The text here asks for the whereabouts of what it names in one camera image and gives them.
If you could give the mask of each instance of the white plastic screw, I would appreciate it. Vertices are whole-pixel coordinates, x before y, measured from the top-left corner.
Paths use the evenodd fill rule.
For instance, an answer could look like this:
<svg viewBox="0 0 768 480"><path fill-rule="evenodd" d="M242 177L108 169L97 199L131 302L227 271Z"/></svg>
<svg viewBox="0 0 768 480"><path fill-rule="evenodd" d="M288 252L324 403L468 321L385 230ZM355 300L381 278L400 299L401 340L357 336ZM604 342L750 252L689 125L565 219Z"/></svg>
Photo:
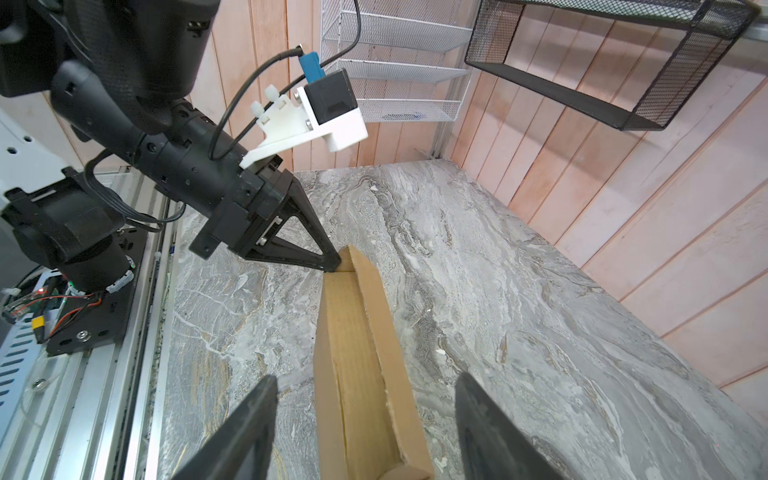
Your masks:
<svg viewBox="0 0 768 480"><path fill-rule="evenodd" d="M261 117L261 115L264 114L264 106L262 106L262 104L258 101L255 101L250 105L250 111L253 113L254 117Z"/></svg>
<svg viewBox="0 0 768 480"><path fill-rule="evenodd" d="M264 94L267 98L270 99L272 103L277 102L277 99L280 98L280 90L277 90L274 85L270 85L269 87L265 88Z"/></svg>

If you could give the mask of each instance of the cardboard flap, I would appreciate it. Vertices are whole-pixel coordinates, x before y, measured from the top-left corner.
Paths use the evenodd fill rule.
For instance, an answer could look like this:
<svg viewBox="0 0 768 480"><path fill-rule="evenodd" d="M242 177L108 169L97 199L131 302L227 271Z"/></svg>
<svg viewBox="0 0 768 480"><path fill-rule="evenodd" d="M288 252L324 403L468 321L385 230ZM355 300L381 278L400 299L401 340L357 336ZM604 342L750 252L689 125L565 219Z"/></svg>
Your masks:
<svg viewBox="0 0 768 480"><path fill-rule="evenodd" d="M434 476L379 271L355 247L323 274L315 404L324 480Z"/></svg>
<svg viewBox="0 0 768 480"><path fill-rule="evenodd" d="M379 270L354 246L349 245L344 250L349 251L357 273L400 453L407 465L424 473L423 476L415 478L428 478L434 475L432 460L427 449L422 421L416 412L411 382L402 359L400 341L392 323L392 314L389 312Z"/></svg>

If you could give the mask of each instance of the metal wire rack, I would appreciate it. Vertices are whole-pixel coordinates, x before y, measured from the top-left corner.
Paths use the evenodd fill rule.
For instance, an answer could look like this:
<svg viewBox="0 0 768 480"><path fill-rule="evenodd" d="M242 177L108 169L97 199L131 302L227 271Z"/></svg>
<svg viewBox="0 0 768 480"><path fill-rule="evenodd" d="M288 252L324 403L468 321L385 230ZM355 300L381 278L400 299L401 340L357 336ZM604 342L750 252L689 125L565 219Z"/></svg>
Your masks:
<svg viewBox="0 0 768 480"><path fill-rule="evenodd" d="M359 44L344 68L367 122L456 119L468 84L459 48L472 35L456 21L466 0L360 0ZM323 0L321 58L345 48L357 24L352 0Z"/></svg>
<svg viewBox="0 0 768 480"><path fill-rule="evenodd" d="M686 31L632 111L505 65L523 8L549 5ZM663 130L755 19L747 0L482 0L465 62L619 130Z"/></svg>
<svg viewBox="0 0 768 480"><path fill-rule="evenodd" d="M363 13L360 43L389 47L414 48L415 50L449 51L466 45L472 36L471 28L422 22L410 18ZM327 35L339 35L341 41L352 41L357 33L354 11L342 10L339 31Z"/></svg>
<svg viewBox="0 0 768 480"><path fill-rule="evenodd" d="M414 65L394 61L347 60L345 58L334 61L326 70L336 71L340 68L345 68L350 78L424 83L440 83L451 78L461 77L468 72L464 68Z"/></svg>

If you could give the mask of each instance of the blue connector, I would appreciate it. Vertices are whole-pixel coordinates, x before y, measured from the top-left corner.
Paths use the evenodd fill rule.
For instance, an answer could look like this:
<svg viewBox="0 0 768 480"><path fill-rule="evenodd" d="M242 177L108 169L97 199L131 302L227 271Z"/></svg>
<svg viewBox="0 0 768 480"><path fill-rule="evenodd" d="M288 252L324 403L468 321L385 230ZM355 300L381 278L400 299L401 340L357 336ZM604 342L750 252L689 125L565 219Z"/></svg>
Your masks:
<svg viewBox="0 0 768 480"><path fill-rule="evenodd" d="M316 51L300 56L299 63L308 84L326 76L326 72L320 67L320 56Z"/></svg>

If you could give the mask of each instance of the red wire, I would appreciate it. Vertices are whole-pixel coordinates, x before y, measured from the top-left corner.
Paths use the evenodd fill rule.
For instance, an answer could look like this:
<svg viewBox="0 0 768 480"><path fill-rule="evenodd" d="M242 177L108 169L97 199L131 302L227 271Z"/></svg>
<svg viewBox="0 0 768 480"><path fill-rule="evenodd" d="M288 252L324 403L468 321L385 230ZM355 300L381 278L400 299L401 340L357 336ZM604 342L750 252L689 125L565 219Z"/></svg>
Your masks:
<svg viewBox="0 0 768 480"><path fill-rule="evenodd" d="M50 299L54 299L54 298L88 298L89 296L93 296L93 295L94 295L93 293L89 293L88 295L52 295L52 296L43 296L41 298L37 298L37 299L32 300L30 303L27 303L26 305L22 305L20 307L17 307L14 310L13 315L16 316L16 313L19 310L23 310L23 309L27 308L28 306L32 305L33 303L41 302L42 300L50 300Z"/></svg>
<svg viewBox="0 0 768 480"><path fill-rule="evenodd" d="M64 323L64 321L65 321L65 320L66 320L66 319L67 319L67 318L68 318L70 315L74 315L74 314L76 314L76 313L80 312L81 310L85 310L85 309L87 309L88 307L91 307L91 306L99 306L99 305L101 305L101 300L102 300L102 298L103 298L103 297L99 297L99 299L98 299L98 301L97 301L97 302L89 303L89 304L88 304L88 305L86 305L86 306L81 306L81 307L79 307L79 308L76 308L76 309L74 309L74 310L72 310L72 311L69 311L69 312L67 312L67 313L66 313L66 314L65 314L65 315L64 315L62 318L60 318L60 319L59 319L59 321L56 323L56 326L54 326L54 327L53 327L53 329L51 330L51 333L49 333L49 334L48 334L48 338L51 338L51 337L53 336L53 334L57 332L57 330L58 330L59 326L61 326L61 325Z"/></svg>

